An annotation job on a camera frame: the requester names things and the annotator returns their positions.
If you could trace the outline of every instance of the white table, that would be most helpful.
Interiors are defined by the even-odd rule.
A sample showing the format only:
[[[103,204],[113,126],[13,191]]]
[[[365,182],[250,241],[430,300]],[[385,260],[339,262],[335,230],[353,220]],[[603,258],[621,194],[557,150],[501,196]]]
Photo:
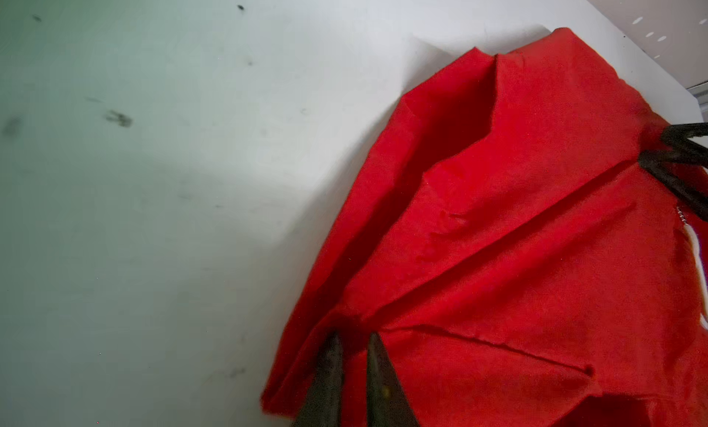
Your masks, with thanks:
[[[0,0],[0,425],[287,425],[258,397],[391,107],[559,26],[700,121],[585,0]]]

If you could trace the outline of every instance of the red fabric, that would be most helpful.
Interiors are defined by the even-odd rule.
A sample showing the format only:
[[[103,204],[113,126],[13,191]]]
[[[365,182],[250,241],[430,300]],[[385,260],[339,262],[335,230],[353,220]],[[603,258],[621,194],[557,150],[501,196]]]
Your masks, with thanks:
[[[467,52],[403,96],[285,327],[263,409],[297,413],[336,329],[343,426],[366,424],[371,331],[423,427],[708,425],[690,244],[676,199],[636,163],[666,126],[569,29]]]

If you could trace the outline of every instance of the dark stain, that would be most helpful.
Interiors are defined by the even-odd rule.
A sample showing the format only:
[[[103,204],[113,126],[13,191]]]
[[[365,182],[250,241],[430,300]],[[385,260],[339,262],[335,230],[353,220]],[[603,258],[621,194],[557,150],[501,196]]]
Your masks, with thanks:
[[[16,139],[17,137],[20,136],[20,133],[22,132],[22,117],[20,115],[15,115],[13,117],[10,117],[6,122],[5,125],[2,128],[2,134],[3,137],[6,139]]]
[[[129,128],[132,125],[132,118],[125,113],[109,111],[105,115],[105,119],[110,122],[118,123],[118,125],[122,128]]]
[[[229,378],[234,379],[235,377],[239,375],[243,375],[243,373],[246,373],[246,368],[245,367],[237,367],[229,373]]]

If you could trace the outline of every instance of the smudge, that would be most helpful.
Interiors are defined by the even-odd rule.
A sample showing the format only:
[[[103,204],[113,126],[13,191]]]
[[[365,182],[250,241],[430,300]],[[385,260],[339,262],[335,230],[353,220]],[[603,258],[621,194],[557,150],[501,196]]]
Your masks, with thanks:
[[[22,133],[22,117],[15,115],[10,117],[2,128],[0,135],[7,139],[16,139]]]
[[[109,111],[106,114],[105,119],[110,122],[118,123],[118,125],[122,128],[129,128],[130,125],[132,125],[132,118],[125,113]]]
[[[216,372],[213,372],[209,374],[209,376],[202,381],[201,387],[204,387],[207,385],[209,382],[212,381],[212,379],[215,379],[217,375],[221,375],[222,377],[224,376],[224,371],[223,370],[217,370]]]
[[[243,375],[243,373],[246,373],[246,368],[245,367],[237,367],[229,373],[229,378],[234,379],[235,377],[239,375]]]

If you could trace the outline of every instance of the fabric fold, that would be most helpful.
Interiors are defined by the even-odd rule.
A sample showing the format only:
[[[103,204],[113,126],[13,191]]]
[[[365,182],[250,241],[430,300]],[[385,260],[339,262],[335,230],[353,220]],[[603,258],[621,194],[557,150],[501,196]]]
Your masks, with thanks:
[[[566,28],[474,49],[404,95],[285,327],[263,409],[297,413],[337,331],[342,425],[364,426],[379,331],[423,427],[704,425],[695,262],[677,200],[636,163],[666,126]]]

